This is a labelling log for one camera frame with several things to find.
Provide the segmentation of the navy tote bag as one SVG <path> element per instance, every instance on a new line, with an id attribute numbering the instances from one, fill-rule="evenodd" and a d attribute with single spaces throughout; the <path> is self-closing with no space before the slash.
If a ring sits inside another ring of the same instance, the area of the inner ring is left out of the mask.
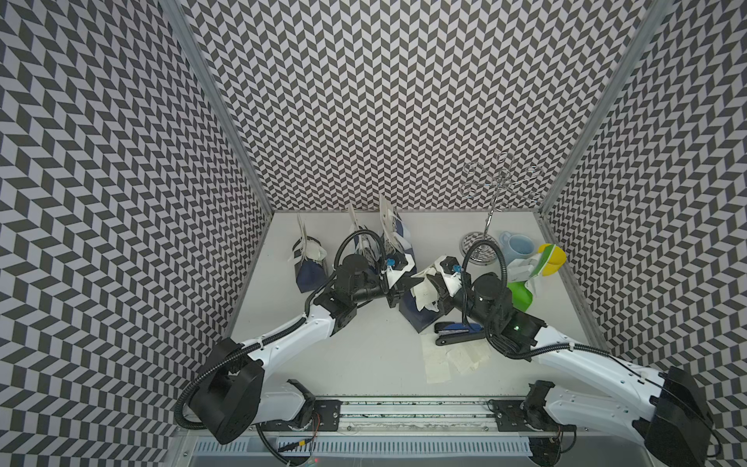
<path id="1" fill-rule="evenodd" d="M 398 286 L 404 292 L 399 311 L 416 332 L 423 332 L 445 315 L 439 310 L 439 292 L 432 283 L 431 276 L 404 276 Z"/>

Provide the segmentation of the blue black stapler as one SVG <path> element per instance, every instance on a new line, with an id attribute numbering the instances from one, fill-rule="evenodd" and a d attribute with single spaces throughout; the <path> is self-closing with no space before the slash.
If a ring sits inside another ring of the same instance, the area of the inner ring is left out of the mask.
<path id="1" fill-rule="evenodd" d="M 484 328 L 477 323 L 437 322 L 434 326 L 436 346 L 450 346 L 463 342 L 474 342 L 486 337 Z"/>

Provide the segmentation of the royal blue tote bag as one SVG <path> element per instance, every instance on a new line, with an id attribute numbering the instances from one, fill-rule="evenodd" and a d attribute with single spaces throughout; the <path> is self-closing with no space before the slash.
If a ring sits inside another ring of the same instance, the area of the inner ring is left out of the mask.
<path id="1" fill-rule="evenodd" d="M 383 195 L 379 196 L 379 219 L 383 228 L 384 258 L 391 253 L 410 253 L 414 257 L 410 231 L 396 207 Z"/>

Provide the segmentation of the navy bag with white handles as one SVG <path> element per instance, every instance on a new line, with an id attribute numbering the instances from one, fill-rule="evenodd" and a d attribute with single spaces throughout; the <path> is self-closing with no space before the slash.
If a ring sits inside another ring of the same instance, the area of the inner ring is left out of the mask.
<path id="1" fill-rule="evenodd" d="M 300 292 L 309 293 L 328 279 L 327 250 L 321 241 L 307 232 L 301 215 L 297 216 L 300 237 L 292 247 L 289 261 L 294 265 L 294 276 Z"/>

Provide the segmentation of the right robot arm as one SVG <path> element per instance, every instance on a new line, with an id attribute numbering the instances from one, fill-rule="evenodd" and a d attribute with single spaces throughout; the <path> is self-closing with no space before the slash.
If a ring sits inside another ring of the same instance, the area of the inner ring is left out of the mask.
<path id="1" fill-rule="evenodd" d="M 514 361 L 537 362 L 579 379 L 598 395 L 575 394 L 552 381 L 536 381 L 523 401 L 528 424 L 542 431 L 588 427 L 636 443 L 666 466 L 703 466 L 723 444 L 714 429 L 706 394 L 682 368 L 635 365 L 610 351 L 578 342 L 546 321 L 513 306 L 509 268 L 498 245 L 499 272 L 472 278 L 469 261 L 443 256 L 424 277 L 442 313 L 458 309 L 482 327 L 489 346 Z"/>

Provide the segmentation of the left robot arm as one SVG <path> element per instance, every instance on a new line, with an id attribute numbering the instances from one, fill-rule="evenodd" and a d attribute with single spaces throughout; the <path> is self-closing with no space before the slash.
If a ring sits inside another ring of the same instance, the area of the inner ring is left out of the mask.
<path id="1" fill-rule="evenodd" d="M 337 251 L 334 270 L 303 304 L 299 317 L 244 342 L 225 339 L 212 348 L 196 377 L 177 397 L 173 416 L 186 430 L 208 430 L 222 445 L 244 431 L 271 422 L 296 429 L 316 419 L 316 398 L 299 381 L 272 384 L 272 375 L 318 342 L 335 336 L 360 307 L 380 298 L 396 307 L 417 284 L 416 261 L 407 249 L 388 249 L 383 237 L 362 229 L 345 238 L 369 237 L 379 248 L 373 262 L 360 253 Z"/>

